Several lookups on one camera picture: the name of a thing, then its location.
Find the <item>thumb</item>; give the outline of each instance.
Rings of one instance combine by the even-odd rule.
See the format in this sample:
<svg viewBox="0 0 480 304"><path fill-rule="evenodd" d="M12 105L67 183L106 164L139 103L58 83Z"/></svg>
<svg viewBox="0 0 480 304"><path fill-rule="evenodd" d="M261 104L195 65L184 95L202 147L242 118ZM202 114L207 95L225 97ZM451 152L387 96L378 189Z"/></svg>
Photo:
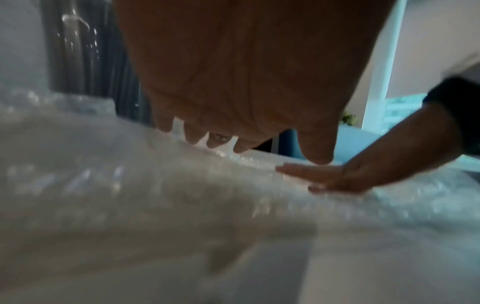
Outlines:
<svg viewBox="0 0 480 304"><path fill-rule="evenodd" d="M317 165L329 164L334 159L338 121L317 124L307 130L297 130L298 145L304 157Z"/></svg>

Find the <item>ring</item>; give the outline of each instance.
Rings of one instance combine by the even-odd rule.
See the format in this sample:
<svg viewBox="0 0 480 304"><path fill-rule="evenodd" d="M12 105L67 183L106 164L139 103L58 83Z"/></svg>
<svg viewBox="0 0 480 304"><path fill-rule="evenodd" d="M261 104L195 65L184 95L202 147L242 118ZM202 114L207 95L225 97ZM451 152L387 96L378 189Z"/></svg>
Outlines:
<svg viewBox="0 0 480 304"><path fill-rule="evenodd" d="M220 141L220 142L223 142L223 143L226 143L227 141L229 141L232 137L231 136L225 136L225 135L220 135L220 134L212 134L213 137Z"/></svg>

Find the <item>palm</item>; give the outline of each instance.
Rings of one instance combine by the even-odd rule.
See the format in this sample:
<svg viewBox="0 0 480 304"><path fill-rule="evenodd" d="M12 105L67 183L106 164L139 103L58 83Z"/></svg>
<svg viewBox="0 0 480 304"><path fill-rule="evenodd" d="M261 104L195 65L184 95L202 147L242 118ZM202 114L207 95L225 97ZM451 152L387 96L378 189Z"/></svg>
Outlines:
<svg viewBox="0 0 480 304"><path fill-rule="evenodd" d="M297 129L306 158L330 162L339 119L385 17L359 29L346 19L358 21L358 13L336 15L333 4L198 3L117 0L157 126L169 131L178 117L191 143L208 132L236 135L236 152ZM373 6L365 3L357 9ZM221 143L209 139L211 147Z"/></svg>

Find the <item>sleeve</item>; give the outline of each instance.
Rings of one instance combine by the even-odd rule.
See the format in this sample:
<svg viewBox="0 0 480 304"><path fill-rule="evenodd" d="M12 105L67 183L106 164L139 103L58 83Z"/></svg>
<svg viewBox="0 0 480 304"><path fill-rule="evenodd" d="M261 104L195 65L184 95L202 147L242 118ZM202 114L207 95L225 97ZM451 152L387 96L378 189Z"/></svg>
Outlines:
<svg viewBox="0 0 480 304"><path fill-rule="evenodd" d="M480 155L480 63L445 79L423 102L442 104L460 128L465 154Z"/></svg>

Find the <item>plastic packaging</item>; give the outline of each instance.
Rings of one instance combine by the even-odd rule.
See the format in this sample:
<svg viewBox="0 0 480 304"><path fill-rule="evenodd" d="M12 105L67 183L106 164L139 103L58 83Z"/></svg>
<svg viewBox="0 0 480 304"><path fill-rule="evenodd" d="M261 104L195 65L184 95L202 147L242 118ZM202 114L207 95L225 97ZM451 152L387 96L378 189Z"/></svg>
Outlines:
<svg viewBox="0 0 480 304"><path fill-rule="evenodd" d="M312 196L250 158L108 115L109 101L13 92L21 102L0 102L0 291L260 241L480 221L461 172Z"/></svg>

